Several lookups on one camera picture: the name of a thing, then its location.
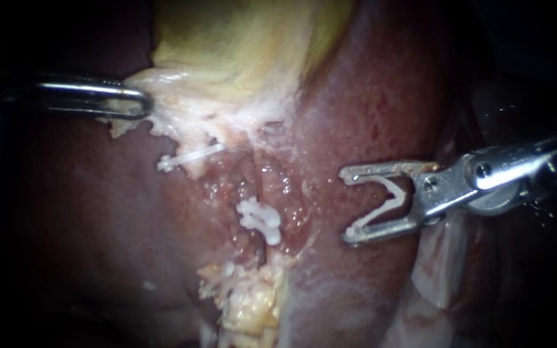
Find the right arm instrument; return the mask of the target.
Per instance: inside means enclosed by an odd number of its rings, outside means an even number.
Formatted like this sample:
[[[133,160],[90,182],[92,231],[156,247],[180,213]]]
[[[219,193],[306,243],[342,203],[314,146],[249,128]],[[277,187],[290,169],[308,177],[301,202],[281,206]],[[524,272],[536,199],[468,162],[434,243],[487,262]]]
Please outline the right arm instrument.
[[[416,176],[412,207],[422,218],[440,218],[456,208],[502,215],[550,196],[556,162],[557,137],[471,151],[451,166]]]

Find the right arm instrument jaw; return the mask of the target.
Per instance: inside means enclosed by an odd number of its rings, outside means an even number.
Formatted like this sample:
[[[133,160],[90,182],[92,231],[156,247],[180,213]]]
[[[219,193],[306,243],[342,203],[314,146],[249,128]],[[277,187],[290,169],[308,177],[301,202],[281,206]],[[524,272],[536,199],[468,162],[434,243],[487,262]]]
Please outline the right arm instrument jaw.
[[[357,164],[344,166],[338,172],[338,177],[348,186],[365,182],[379,182],[383,179],[409,178],[414,183],[417,178],[426,173],[434,173],[442,169],[437,162],[421,160],[400,160],[379,164]]]
[[[422,228],[436,224],[441,220],[441,215],[425,218],[404,216],[399,219],[370,224],[361,218],[345,229],[341,234],[341,240],[350,246],[362,246],[402,237],[420,231]]]

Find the left arm instrument jaw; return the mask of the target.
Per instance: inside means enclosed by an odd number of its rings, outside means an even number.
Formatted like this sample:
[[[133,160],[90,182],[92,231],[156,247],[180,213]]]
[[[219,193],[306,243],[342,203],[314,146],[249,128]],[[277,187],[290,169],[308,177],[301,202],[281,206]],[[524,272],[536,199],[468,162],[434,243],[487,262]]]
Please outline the left arm instrument jaw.
[[[137,121],[153,110],[146,92],[122,85],[40,82],[36,89],[39,105],[50,112]]]

